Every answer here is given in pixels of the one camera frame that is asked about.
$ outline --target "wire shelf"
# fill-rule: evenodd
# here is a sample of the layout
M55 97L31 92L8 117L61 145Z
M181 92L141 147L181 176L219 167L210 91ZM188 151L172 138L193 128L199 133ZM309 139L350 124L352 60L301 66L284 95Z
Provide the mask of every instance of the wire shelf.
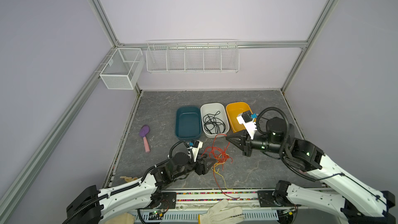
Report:
M134 89L144 63L140 48L117 48L99 75L108 89Z
M238 72L238 42L156 45L148 41L147 70L151 73Z

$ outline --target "blue tray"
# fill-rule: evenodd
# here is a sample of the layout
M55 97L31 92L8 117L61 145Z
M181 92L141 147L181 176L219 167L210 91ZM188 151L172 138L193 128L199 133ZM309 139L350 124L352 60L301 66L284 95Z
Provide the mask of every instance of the blue tray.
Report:
M202 121L198 107L180 107L176 116L176 136L179 140L198 139L202 134Z

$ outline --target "pink handle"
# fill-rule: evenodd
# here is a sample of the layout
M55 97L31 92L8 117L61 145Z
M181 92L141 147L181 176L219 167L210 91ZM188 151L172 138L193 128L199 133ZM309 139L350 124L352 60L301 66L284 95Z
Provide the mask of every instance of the pink handle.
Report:
M144 147L145 147L145 152L146 153L150 152L149 144L148 144L148 141L147 141L147 137L144 137Z

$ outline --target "yellow tray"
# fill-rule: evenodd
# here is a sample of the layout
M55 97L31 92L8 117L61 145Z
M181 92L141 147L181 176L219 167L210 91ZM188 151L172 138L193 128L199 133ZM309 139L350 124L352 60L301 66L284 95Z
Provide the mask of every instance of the yellow tray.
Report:
M229 124L231 126L232 132L239 132L245 130L245 126L238 123L236 117L246 111L250 111L253 113L249 107L249 105L245 102L235 102L230 103L226 106L226 115L228 116Z

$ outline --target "white wall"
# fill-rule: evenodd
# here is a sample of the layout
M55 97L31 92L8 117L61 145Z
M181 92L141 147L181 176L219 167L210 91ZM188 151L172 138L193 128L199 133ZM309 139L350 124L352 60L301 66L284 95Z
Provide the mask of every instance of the white wall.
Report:
M2 197L110 46L87 0L0 0L0 9ZM9 223L61 223L74 197L102 183L134 97L100 82Z
M281 88L300 48L241 49L237 73L149 73L138 79L143 90Z
M397 0L340 0L286 92L309 141L396 196L397 19Z
M100 0L122 43L306 40L326 0Z

